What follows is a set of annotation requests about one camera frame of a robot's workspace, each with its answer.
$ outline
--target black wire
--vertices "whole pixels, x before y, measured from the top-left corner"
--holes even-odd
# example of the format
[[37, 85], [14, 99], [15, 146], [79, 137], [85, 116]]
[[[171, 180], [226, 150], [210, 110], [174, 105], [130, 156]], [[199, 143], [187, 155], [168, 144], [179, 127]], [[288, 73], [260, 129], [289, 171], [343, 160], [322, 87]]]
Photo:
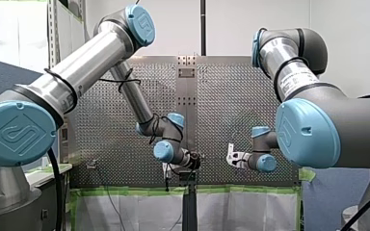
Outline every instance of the black wire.
[[116, 214], [119, 216], [119, 221], [121, 223], [122, 230], [125, 231], [125, 226], [124, 226], [124, 222], [122, 221], [122, 216], [119, 213], [119, 210], [116, 208], [116, 205], [114, 204], [113, 198], [111, 198], [109, 187], [108, 187], [107, 184], [105, 184], [104, 178], [101, 176], [101, 172], [100, 172], [100, 169], [98, 169], [98, 166], [97, 166], [96, 170], [97, 170], [97, 173], [98, 173], [98, 177], [100, 178], [101, 184], [104, 186], [104, 188], [106, 188], [106, 192], [108, 194], [111, 205], [113, 206], [114, 211], [116, 211]]
[[149, 144], [152, 144], [155, 141], [155, 139], [158, 137], [157, 131], [158, 131], [160, 119], [165, 121], [165, 122], [169, 121], [175, 127], [175, 129], [178, 131], [179, 135], [181, 136], [181, 140], [177, 140], [177, 139], [173, 139], [173, 138], [164, 138], [164, 137], [162, 138], [162, 140], [182, 142], [182, 140], [184, 139], [184, 135], [183, 135], [182, 129], [179, 127], [178, 124], [174, 123], [172, 120], [170, 120], [166, 116], [160, 117], [158, 114], [154, 114], [153, 116], [154, 116], [154, 121], [152, 122], [152, 135], [151, 135], [151, 138], [149, 139]]
[[341, 231], [349, 231], [351, 226], [370, 209], [370, 200], [342, 227]]
[[157, 138], [157, 129], [159, 127], [159, 115], [158, 114], [154, 114], [154, 121], [152, 122], [152, 135], [151, 135], [151, 138], [149, 139], [149, 144], [152, 144], [155, 139]]
[[55, 176], [55, 185], [56, 185], [56, 231], [62, 230], [62, 216], [63, 216], [63, 200], [62, 200], [62, 178], [59, 172], [59, 166], [57, 164], [55, 153], [53, 149], [50, 147], [49, 151], [47, 151], [47, 155], [49, 156], [50, 163], [52, 164], [53, 168], [53, 175]]
[[69, 112], [73, 111], [74, 108], [76, 108], [77, 106], [77, 100], [78, 100], [77, 92], [74, 89], [74, 87], [66, 79], [62, 78], [62, 76], [60, 76], [59, 74], [53, 72], [51, 69], [45, 68], [44, 71], [46, 71], [46, 73], [50, 74], [51, 76], [57, 78], [58, 80], [62, 81], [70, 89], [71, 96], [73, 97], [73, 105], [71, 106], [70, 109], [68, 109], [65, 112], [65, 114], [68, 114]]
[[176, 123], [174, 123], [172, 120], [170, 120], [168, 117], [166, 117], [166, 116], [162, 116], [161, 117], [161, 119], [163, 120], [163, 121], [165, 121], [164, 119], [166, 119], [167, 121], [169, 121], [175, 128], [176, 128], [176, 130], [179, 132], [179, 134], [181, 135], [181, 140], [183, 140], [184, 139], [184, 134], [182, 133], [182, 129], [179, 127], [179, 125], [178, 124], [176, 124]]
[[130, 75], [133, 72], [133, 68], [130, 68], [127, 73], [125, 73], [124, 80], [108, 80], [108, 79], [99, 79], [99, 81], [103, 82], [108, 82], [108, 83], [117, 83], [119, 85], [119, 92], [121, 92], [121, 88], [125, 83], [130, 83], [130, 82], [137, 82], [138, 85], [141, 84], [141, 80], [139, 79], [128, 79]]
[[172, 171], [173, 173], [175, 173], [175, 175], [179, 175], [179, 173], [178, 173], [178, 172], [176, 172], [176, 171], [172, 168], [171, 164], [167, 164], [167, 165], [170, 167], [171, 171]]
[[173, 226], [171, 227], [170, 231], [172, 231], [174, 229], [174, 227], [179, 223], [179, 221], [181, 220], [182, 218], [182, 213], [181, 215], [179, 215], [179, 218], [176, 220], [176, 222], [173, 224]]

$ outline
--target robotic arm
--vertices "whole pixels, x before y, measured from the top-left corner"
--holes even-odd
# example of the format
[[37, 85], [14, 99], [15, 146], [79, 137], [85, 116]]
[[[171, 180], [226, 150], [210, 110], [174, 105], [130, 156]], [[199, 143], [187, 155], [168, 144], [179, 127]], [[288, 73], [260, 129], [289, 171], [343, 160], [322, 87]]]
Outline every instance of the robotic arm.
[[[0, 94], [0, 167], [17, 167], [34, 162], [53, 144], [63, 116], [108, 70], [116, 80], [137, 120], [138, 131], [165, 138], [154, 148], [157, 158], [167, 163], [191, 166], [190, 155], [179, 147], [184, 118], [169, 114], [156, 118], [138, 87], [127, 74], [125, 62], [138, 49], [153, 43], [155, 28], [149, 13], [133, 5], [104, 17], [96, 35], [46, 74], [28, 86], [15, 85]], [[159, 119], [159, 126], [152, 126]]]
[[260, 30], [253, 66], [274, 81], [277, 143], [283, 155], [302, 167], [370, 168], [370, 95], [348, 98], [321, 82], [327, 47], [307, 29]]
[[120, 87], [122, 94], [128, 101], [131, 111], [137, 119], [136, 131], [146, 137], [162, 137], [154, 146], [154, 156], [163, 163], [174, 164], [189, 169], [200, 166], [200, 157], [180, 147], [183, 140], [184, 116], [169, 113], [160, 117], [154, 114], [146, 102], [140, 86], [133, 82], [134, 74], [131, 73], [127, 62], [113, 66], [110, 72], [117, 81], [129, 81]]

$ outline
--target black cable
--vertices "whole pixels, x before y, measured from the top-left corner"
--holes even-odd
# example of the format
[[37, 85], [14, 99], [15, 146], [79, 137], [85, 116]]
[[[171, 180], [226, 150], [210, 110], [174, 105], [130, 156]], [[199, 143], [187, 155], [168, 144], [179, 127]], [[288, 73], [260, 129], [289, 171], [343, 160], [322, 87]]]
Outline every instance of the black cable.
[[179, 175], [179, 173], [178, 173], [178, 172], [176, 172], [176, 171], [172, 168], [171, 164], [167, 164], [167, 165], [170, 167], [171, 171], [172, 171], [175, 175]]
[[73, 105], [71, 106], [70, 109], [68, 109], [65, 112], [65, 114], [68, 114], [69, 112], [73, 111], [74, 108], [76, 108], [76, 106], [77, 106], [77, 100], [78, 100], [77, 92], [74, 89], [74, 87], [66, 79], [62, 78], [62, 76], [60, 76], [59, 74], [53, 72], [52, 70], [50, 70], [48, 68], [45, 68], [44, 71], [46, 71], [46, 73], [50, 74], [51, 76], [57, 78], [58, 80], [62, 81], [70, 89], [71, 96], [73, 97]]
[[342, 227], [341, 231], [351, 230], [351, 226], [370, 209], [370, 200]]
[[178, 124], [176, 124], [176, 123], [174, 123], [172, 120], [170, 120], [168, 117], [166, 117], [166, 116], [162, 116], [161, 117], [161, 119], [163, 120], [163, 121], [165, 121], [165, 119], [167, 120], [167, 121], [169, 121], [175, 128], [176, 128], [176, 130], [178, 131], [178, 133], [181, 135], [181, 141], [184, 139], [184, 134], [182, 133], [182, 129], [179, 127], [179, 125]]
[[57, 164], [55, 153], [53, 149], [47, 151], [47, 155], [49, 156], [50, 163], [52, 164], [53, 168], [53, 175], [55, 177], [55, 185], [56, 185], [56, 231], [62, 230], [62, 216], [63, 216], [63, 200], [62, 200], [62, 178], [59, 172], [59, 166]]
[[104, 186], [104, 188], [106, 188], [106, 192], [108, 194], [111, 205], [113, 206], [114, 211], [116, 211], [116, 214], [119, 216], [119, 221], [121, 223], [122, 230], [125, 231], [125, 226], [124, 226], [124, 222], [122, 221], [122, 216], [119, 213], [119, 210], [117, 209], [116, 205], [114, 204], [113, 198], [111, 198], [109, 187], [108, 187], [107, 184], [105, 184], [104, 178], [101, 176], [101, 172], [100, 172], [100, 169], [98, 169], [98, 166], [97, 166], [96, 170], [97, 170], [97, 173], [98, 173], [98, 177], [100, 178], [101, 184]]
[[182, 213], [181, 215], [179, 215], [179, 218], [176, 220], [176, 222], [173, 224], [173, 226], [171, 227], [170, 231], [172, 231], [174, 229], [174, 227], [179, 223], [179, 221], [181, 220], [182, 218]]
[[133, 72], [133, 68], [130, 68], [127, 73], [125, 73], [124, 80], [108, 80], [108, 79], [99, 79], [99, 81], [103, 82], [108, 82], [108, 83], [117, 83], [119, 85], [119, 92], [121, 92], [121, 88], [125, 83], [130, 83], [130, 82], [137, 82], [138, 85], [141, 84], [141, 80], [139, 79], [128, 79], [130, 75]]

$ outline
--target green tape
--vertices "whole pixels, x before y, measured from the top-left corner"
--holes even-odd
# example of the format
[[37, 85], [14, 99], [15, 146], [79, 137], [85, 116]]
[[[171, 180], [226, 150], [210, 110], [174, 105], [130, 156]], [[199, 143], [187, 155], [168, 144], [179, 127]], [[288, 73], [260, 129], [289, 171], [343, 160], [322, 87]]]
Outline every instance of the green tape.
[[77, 199], [81, 197], [78, 192], [70, 192], [70, 221], [71, 221], [71, 231], [76, 230], [76, 214], [77, 214]]
[[[166, 192], [166, 188], [129, 188], [129, 187], [108, 187], [110, 195], [139, 195], [139, 196], [164, 196], [164, 195], [179, 195], [186, 193], [185, 188], [176, 187], [170, 188]], [[301, 187], [258, 187], [258, 186], [198, 186], [198, 193], [276, 193], [276, 194], [296, 194], [297, 195], [297, 221], [296, 225], [300, 227], [301, 217]], [[76, 213], [78, 198], [84, 196], [103, 196], [108, 195], [105, 187], [92, 189], [74, 189], [70, 191], [70, 215], [71, 215], [71, 230], [76, 228]]]
[[[71, 167], [71, 164], [59, 164], [59, 170], [63, 170], [67, 167]], [[30, 169], [26, 172], [27, 173], [33, 173], [33, 172], [36, 172], [36, 171], [39, 171], [39, 172], [53, 172], [53, 168], [52, 167], [44, 167], [44, 168], [35, 167], [35, 168], [32, 168], [32, 169]]]
[[303, 191], [301, 187], [297, 187], [297, 214], [296, 214], [296, 230], [300, 230], [302, 220], [302, 198]]
[[308, 168], [299, 169], [299, 179], [301, 181], [311, 182], [315, 178], [316, 173]]
[[[106, 188], [93, 189], [74, 189], [75, 193], [81, 196], [107, 195]], [[186, 193], [185, 188], [177, 187], [170, 188], [166, 192], [165, 188], [129, 188], [129, 187], [108, 187], [110, 195], [145, 195], [145, 196], [161, 196]], [[300, 192], [300, 187], [256, 187], [256, 186], [198, 186], [198, 193], [276, 193], [276, 194], [295, 194]]]

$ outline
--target metal bracket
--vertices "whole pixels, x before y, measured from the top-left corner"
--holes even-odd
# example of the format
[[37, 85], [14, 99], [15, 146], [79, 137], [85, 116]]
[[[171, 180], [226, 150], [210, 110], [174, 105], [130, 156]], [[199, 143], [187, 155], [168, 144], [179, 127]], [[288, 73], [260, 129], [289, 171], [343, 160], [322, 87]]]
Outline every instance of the metal bracket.
[[[197, 121], [197, 57], [177, 57], [177, 80], [176, 80], [176, 109], [186, 116], [187, 121]], [[187, 141], [184, 148], [196, 151], [197, 124], [185, 123], [184, 140]]]
[[195, 56], [178, 56], [178, 77], [196, 77], [197, 58]]

